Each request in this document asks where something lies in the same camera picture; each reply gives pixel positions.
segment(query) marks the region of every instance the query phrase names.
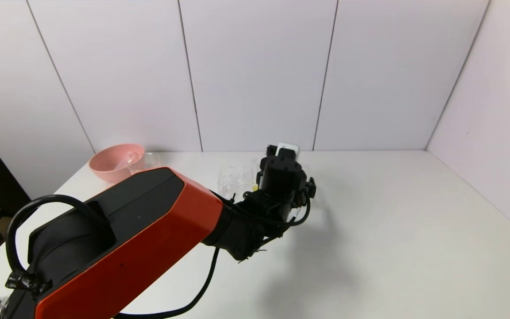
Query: clear plastic cup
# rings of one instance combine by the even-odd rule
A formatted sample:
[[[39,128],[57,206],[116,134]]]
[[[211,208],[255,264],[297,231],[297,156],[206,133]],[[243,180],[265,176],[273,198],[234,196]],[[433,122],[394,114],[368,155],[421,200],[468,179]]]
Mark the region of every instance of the clear plastic cup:
[[[130,159],[127,162],[127,167],[131,172],[131,175],[136,174],[140,171],[152,170],[161,167],[160,157],[151,152],[146,152],[140,159]]]

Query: black cable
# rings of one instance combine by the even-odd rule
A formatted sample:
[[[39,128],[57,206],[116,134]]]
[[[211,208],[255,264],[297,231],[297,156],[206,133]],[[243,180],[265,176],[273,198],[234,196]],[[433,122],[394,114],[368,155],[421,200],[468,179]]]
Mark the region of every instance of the black cable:
[[[164,318],[170,318],[175,317],[176,315],[182,315],[186,311],[192,309],[198,301],[200,301],[200,298],[204,295],[206,290],[208,289],[208,286],[210,285],[210,281],[212,280],[212,276],[214,275],[214,270],[216,268],[216,261],[218,261],[218,253],[219,248],[216,247],[214,250],[214,256],[212,257],[212,264],[210,265],[210,272],[208,272],[208,277],[206,278],[206,281],[204,282],[204,285],[200,289],[200,292],[192,301],[179,309],[171,310],[171,311],[165,311],[165,312],[159,312],[159,313],[147,313],[142,315],[130,315],[128,313],[118,313],[117,315],[113,316],[113,319],[164,319]]]
[[[64,204],[69,204],[73,208],[75,208],[78,212],[86,216],[89,220],[93,220],[97,224],[101,226],[108,227],[107,220],[101,218],[96,212],[94,212],[89,206],[85,203],[67,195],[47,195],[29,202],[25,206],[23,206],[13,217],[8,227],[8,238],[5,243],[5,249],[7,252],[9,266],[12,269],[13,273],[26,275],[27,271],[21,265],[19,260],[19,256],[17,255],[17,247],[15,244],[15,237],[17,233],[17,228],[21,226],[21,224],[29,218],[35,210],[41,206],[42,204],[47,204],[49,202],[63,202]]]

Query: white table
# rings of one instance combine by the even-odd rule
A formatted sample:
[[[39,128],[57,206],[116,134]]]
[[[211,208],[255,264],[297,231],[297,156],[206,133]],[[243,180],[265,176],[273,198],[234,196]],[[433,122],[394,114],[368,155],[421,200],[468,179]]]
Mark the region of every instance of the white table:
[[[222,165],[262,153],[162,153],[211,189]],[[221,252],[214,279],[181,318],[510,319],[510,222],[425,152],[306,152],[318,192],[307,222],[237,264]],[[84,166],[58,191],[87,200],[109,185]],[[69,207],[48,204],[28,234]],[[125,312],[181,307],[204,283],[213,248],[198,245]],[[0,296],[10,273],[0,248]]]

